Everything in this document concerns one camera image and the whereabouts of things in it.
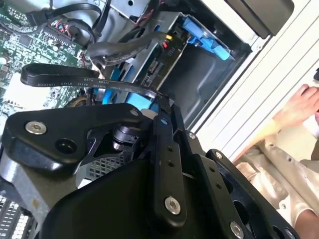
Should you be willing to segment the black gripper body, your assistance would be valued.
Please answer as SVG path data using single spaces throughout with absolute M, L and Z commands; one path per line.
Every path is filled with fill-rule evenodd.
M 136 160 L 61 199 L 42 239 L 213 239 L 194 177 L 175 160 Z

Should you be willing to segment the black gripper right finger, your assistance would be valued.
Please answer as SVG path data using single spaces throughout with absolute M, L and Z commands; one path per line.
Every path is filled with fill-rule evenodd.
M 242 173 L 216 149 L 204 152 L 185 130 L 180 108 L 171 106 L 181 165 L 194 177 L 202 218 L 214 239 L 297 239 L 297 232 Z

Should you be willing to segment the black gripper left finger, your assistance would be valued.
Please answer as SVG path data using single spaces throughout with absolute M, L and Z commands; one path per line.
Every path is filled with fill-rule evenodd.
M 161 103 L 157 113 L 114 104 L 13 114 L 2 135 L 2 177 L 42 227 L 65 196 L 131 162 L 181 165 L 171 106 Z

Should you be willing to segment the person's hand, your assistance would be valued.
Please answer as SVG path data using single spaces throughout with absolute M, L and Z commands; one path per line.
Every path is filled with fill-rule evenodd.
M 273 116 L 276 129 L 301 125 L 319 112 L 319 88 L 303 84 Z

